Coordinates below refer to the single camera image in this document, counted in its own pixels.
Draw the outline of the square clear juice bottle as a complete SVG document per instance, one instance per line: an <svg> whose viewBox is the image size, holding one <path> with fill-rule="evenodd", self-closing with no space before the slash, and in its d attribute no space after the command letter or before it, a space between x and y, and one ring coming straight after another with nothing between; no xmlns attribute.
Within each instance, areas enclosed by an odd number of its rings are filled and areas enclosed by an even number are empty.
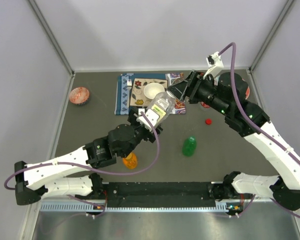
<svg viewBox="0 0 300 240"><path fill-rule="evenodd" d="M175 101L175 96L169 91L158 93L155 96L155 98L150 102L146 111L149 109L157 111L160 115L160 125L172 112L173 108L175 107Z"/></svg>

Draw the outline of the red bottle cap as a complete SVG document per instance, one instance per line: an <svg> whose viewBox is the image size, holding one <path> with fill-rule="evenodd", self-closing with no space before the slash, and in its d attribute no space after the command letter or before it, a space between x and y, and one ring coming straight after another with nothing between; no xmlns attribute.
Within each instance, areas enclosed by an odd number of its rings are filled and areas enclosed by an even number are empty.
<svg viewBox="0 0 300 240"><path fill-rule="evenodd" d="M205 123L206 123L207 125L211 125L211 124L212 124L212 120L211 120L210 118L207 118L207 119L205 120Z"/></svg>

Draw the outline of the clear bottle red label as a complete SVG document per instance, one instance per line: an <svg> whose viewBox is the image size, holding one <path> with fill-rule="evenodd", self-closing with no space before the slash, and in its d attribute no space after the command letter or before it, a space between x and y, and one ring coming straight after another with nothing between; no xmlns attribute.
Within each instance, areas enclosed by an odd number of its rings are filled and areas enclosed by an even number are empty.
<svg viewBox="0 0 300 240"><path fill-rule="evenodd" d="M200 106L202 109L205 109L205 110L208 110L211 108L208 104L204 103L203 101L200 102Z"/></svg>

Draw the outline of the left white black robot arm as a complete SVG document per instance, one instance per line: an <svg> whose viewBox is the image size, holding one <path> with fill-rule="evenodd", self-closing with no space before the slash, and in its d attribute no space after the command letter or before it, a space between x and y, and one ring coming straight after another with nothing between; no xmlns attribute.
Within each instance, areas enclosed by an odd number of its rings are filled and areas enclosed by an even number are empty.
<svg viewBox="0 0 300 240"><path fill-rule="evenodd" d="M157 142L162 132L160 124L167 116L157 107L140 115L133 110L128 115L128 123L118 125L106 136L68 154L34 164L15 163L17 205L31 205L44 198L65 195L99 198L104 191L99 176L102 168L114 165L118 157L129 161L141 141Z"/></svg>

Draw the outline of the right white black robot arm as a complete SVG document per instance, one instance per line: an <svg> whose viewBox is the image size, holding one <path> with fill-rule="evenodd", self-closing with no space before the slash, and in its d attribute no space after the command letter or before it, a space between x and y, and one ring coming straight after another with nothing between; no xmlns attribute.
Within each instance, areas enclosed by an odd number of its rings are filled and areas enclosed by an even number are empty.
<svg viewBox="0 0 300 240"><path fill-rule="evenodd" d="M275 168L277 175L249 175L240 171L227 174L215 198L235 198L239 194L271 198L285 209L300 209L300 157L289 148L270 117L257 104L246 99L248 83L237 73L225 72L217 78L192 71L167 90L190 104L203 102L224 116L225 123L252 144Z"/></svg>

